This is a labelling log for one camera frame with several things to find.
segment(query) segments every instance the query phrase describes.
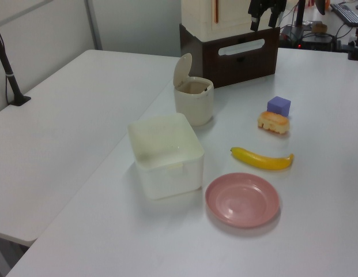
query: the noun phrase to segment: purple block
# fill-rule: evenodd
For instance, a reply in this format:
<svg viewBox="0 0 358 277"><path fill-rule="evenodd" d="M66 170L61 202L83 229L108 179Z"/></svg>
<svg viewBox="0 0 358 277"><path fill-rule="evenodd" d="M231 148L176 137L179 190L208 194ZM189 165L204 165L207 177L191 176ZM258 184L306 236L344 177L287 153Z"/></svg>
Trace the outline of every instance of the purple block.
<svg viewBox="0 0 358 277"><path fill-rule="evenodd" d="M267 111L287 117L289 115L290 104L290 100L276 96L267 102Z"/></svg>

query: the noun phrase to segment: dark brown box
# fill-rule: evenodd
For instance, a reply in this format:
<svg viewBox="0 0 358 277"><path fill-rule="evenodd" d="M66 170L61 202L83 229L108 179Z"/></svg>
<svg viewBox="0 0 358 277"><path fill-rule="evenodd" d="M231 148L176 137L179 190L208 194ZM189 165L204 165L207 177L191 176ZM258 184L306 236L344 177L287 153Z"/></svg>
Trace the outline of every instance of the dark brown box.
<svg viewBox="0 0 358 277"><path fill-rule="evenodd" d="M191 53L190 76L213 82L214 87L235 84L275 73L280 28L272 28L230 38L201 42L180 24L181 54ZM264 39L260 49L234 55L218 54L219 49Z"/></svg>

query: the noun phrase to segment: lid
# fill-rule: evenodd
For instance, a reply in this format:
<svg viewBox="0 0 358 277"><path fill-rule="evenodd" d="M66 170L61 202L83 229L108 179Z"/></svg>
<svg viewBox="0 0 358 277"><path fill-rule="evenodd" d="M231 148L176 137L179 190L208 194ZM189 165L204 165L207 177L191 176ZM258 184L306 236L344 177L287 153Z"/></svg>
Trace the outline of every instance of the lid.
<svg viewBox="0 0 358 277"><path fill-rule="evenodd" d="M189 75L189 71L191 69L191 54L186 53L184 56L180 58L178 63L175 66L174 72L174 87L177 88L181 86L181 84L185 81L185 79Z"/></svg>

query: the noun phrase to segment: white wall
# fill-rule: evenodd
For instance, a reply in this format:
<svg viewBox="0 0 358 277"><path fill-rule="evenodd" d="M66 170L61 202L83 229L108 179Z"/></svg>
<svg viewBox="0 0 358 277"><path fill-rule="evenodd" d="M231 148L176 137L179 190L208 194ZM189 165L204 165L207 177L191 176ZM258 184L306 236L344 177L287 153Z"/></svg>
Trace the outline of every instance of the white wall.
<svg viewBox="0 0 358 277"><path fill-rule="evenodd" d="M180 0L93 0L103 50L180 56Z"/></svg>
<svg viewBox="0 0 358 277"><path fill-rule="evenodd" d="M84 0L53 0L0 26L0 32L22 93L94 49ZM0 62L0 110L5 107L5 72Z"/></svg>

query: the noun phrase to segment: toy banana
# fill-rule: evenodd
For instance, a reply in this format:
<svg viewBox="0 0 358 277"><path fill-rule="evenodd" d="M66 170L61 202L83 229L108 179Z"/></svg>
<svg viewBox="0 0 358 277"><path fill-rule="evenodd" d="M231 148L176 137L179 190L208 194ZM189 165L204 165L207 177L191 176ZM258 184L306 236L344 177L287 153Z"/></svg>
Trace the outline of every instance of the toy banana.
<svg viewBox="0 0 358 277"><path fill-rule="evenodd" d="M260 169L268 170L285 169L292 164L294 158L293 154L290 154L288 157L284 158L265 157L240 147L231 148L231 153L236 159L241 160L242 162L258 167Z"/></svg>

